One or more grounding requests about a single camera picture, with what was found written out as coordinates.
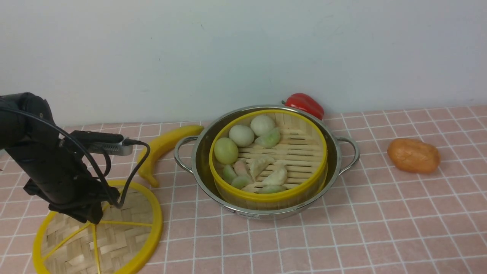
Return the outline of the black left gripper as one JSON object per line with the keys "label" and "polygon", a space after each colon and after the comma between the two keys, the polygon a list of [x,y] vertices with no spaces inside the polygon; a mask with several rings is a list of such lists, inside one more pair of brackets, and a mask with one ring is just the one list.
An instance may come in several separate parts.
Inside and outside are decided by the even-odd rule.
{"label": "black left gripper", "polygon": [[120,196],[115,187],[103,187],[81,158],[65,147],[21,142],[6,152],[29,176],[23,188],[29,195],[42,198],[49,210],[78,222],[98,224],[103,217],[101,203]]}

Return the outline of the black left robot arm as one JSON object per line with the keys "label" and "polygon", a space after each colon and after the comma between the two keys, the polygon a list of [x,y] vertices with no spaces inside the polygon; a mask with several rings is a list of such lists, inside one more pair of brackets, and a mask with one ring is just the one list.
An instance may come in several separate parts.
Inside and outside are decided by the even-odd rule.
{"label": "black left robot arm", "polygon": [[56,126],[49,104],[30,92],[1,97],[1,149],[22,168],[30,196],[49,204],[49,210],[78,222],[98,224],[102,203],[119,198],[115,187],[88,171],[87,148]]}

